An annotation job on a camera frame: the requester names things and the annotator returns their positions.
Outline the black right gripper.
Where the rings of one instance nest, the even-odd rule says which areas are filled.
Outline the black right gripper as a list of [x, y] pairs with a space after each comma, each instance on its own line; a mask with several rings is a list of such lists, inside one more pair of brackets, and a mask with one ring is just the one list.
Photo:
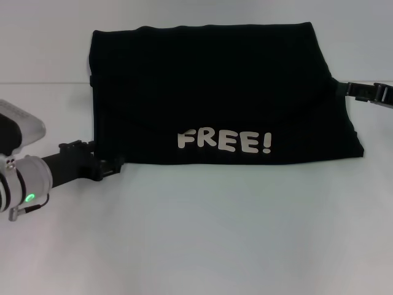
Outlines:
[[355, 82], [339, 82], [337, 84], [338, 96], [352, 96], [356, 100], [371, 100], [371, 103], [393, 108], [393, 86], [374, 83], [373, 85]]

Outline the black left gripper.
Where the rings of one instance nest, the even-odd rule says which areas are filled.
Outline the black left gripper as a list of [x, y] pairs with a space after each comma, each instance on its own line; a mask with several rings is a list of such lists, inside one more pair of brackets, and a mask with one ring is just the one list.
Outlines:
[[81, 140], [71, 143], [61, 143], [60, 152], [86, 153], [58, 153], [43, 157], [53, 179], [52, 186], [60, 186], [79, 178], [101, 181], [103, 178], [119, 174], [125, 163], [123, 157], [111, 160], [98, 160], [91, 153], [95, 151], [95, 142]]

